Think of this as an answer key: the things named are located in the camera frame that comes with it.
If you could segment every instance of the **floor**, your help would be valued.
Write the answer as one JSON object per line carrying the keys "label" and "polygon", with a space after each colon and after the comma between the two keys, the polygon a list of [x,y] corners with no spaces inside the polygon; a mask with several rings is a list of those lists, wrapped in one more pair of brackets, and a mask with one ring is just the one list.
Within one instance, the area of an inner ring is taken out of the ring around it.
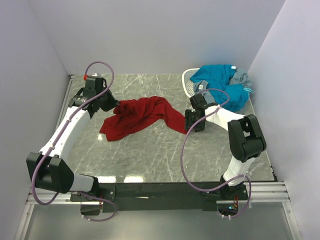
{"label": "floor", "polygon": [[[110,82],[110,75],[103,76]],[[110,89],[117,100],[162,96],[184,114],[190,103],[181,79],[181,74],[119,74]],[[81,87],[84,87],[84,81],[80,76],[71,79],[63,116],[69,99]],[[250,101],[240,113],[254,113]],[[104,119],[112,115],[112,111],[98,111],[81,132],[67,160],[73,171],[102,176],[106,182],[184,181],[179,163],[184,134],[168,128],[163,120],[158,120],[140,132],[108,142],[99,130]],[[219,181],[232,157],[228,132],[206,123],[205,131],[190,135],[183,157],[184,168],[191,181]],[[251,165],[248,176],[252,181],[274,180],[266,152]]]}

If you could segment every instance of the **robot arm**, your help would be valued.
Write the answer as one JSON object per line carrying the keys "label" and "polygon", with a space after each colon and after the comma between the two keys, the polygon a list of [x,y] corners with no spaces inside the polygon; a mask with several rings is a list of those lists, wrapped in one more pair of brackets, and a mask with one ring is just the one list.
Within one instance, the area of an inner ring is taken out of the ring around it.
{"label": "robot arm", "polygon": [[[70,120],[72,113],[87,100],[101,93],[106,87],[105,80],[102,77],[86,77],[85,87],[80,89],[69,102],[65,117],[51,139],[43,148],[41,148],[39,153],[31,152],[28,155],[26,163],[30,179],[32,179],[35,168],[43,157],[43,153],[46,153],[48,149],[52,147],[54,140],[57,138],[57,135],[60,134],[65,122]],[[94,113],[99,109],[107,112],[113,109],[117,104],[118,101],[115,100],[109,90],[75,114],[60,139],[55,144],[55,148],[41,165],[35,181],[35,186],[37,188],[63,194],[71,191],[91,192],[95,196],[99,196],[98,178],[95,176],[73,173],[65,161],[68,159],[71,149],[82,129],[90,121]]]}
{"label": "robot arm", "polygon": [[[185,111],[186,130],[198,119],[213,113],[219,108],[219,105],[216,103],[208,104],[202,94],[192,96],[190,102],[194,111]],[[245,175],[250,165],[267,147],[256,116],[253,114],[244,116],[220,108],[216,114],[207,117],[205,120],[219,125],[227,130],[229,134],[232,158],[228,169],[221,177],[221,181],[226,182],[236,176]],[[203,131],[205,129],[205,122],[198,123],[194,129],[196,132]],[[230,187],[236,186],[243,181],[243,178],[237,178],[229,182],[228,185]]]}

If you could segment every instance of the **table surface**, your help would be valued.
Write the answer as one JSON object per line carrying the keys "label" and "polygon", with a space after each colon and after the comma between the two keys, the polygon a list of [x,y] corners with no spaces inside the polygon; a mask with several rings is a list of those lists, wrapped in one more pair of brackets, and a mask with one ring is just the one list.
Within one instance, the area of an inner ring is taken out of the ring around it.
{"label": "table surface", "polygon": [[[110,82],[109,74],[102,76]],[[118,74],[110,89],[117,100],[164,97],[174,109],[184,114],[190,103],[181,79],[181,74]],[[69,100],[84,84],[80,76],[71,78],[61,110],[62,116],[65,115]],[[248,101],[239,113],[253,114],[251,102]],[[106,182],[117,183],[184,181],[180,169],[184,134],[167,127],[163,120],[158,120],[140,132],[108,142],[99,130],[104,120],[112,115],[112,110],[98,111],[80,133],[67,160],[73,171],[104,177]],[[231,157],[228,132],[207,122],[205,131],[192,133],[188,138],[183,156],[184,169],[191,181],[219,181]],[[266,151],[252,163],[247,175],[252,181],[274,181]]]}

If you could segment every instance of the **white mesh basket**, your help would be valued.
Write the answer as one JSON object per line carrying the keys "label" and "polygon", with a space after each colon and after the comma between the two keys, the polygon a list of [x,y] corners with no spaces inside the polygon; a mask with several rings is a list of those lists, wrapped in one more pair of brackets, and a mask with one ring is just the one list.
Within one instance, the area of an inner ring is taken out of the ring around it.
{"label": "white mesh basket", "polygon": [[185,92],[185,95],[187,99],[191,98],[193,95],[195,95],[194,92],[194,83],[190,80],[190,78],[199,70],[199,68],[191,68],[188,70],[185,70],[182,74],[182,86],[183,90]]}

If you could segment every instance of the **red cloth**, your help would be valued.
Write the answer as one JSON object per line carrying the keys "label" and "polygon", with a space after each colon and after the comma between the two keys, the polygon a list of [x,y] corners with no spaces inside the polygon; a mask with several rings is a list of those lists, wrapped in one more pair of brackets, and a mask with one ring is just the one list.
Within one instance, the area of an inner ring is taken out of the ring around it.
{"label": "red cloth", "polygon": [[187,133],[185,117],[163,97],[143,97],[119,103],[113,110],[115,115],[105,119],[100,129],[100,133],[105,134],[108,141],[120,140],[139,132],[159,119],[163,119],[169,128],[182,134]]}

